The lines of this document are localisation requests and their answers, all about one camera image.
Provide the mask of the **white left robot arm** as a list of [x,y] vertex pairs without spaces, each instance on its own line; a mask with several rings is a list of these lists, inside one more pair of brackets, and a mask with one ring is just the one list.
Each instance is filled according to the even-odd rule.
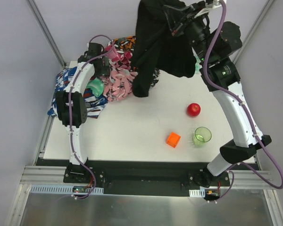
[[76,71],[69,84],[55,93],[58,119],[65,126],[69,138],[70,163],[81,165],[88,156],[83,144],[83,124],[87,107],[83,93],[89,80],[109,72],[109,63],[102,45],[91,42],[88,50],[78,59]]

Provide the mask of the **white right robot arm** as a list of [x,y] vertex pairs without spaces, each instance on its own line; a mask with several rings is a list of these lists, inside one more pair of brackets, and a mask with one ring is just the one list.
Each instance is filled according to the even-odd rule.
[[201,77],[221,105],[233,139],[204,170],[214,177],[253,157],[271,143],[257,127],[242,90],[241,78],[229,56],[242,47],[238,25],[225,20],[226,2],[206,0],[188,7],[164,5],[172,36],[185,35],[202,65]]

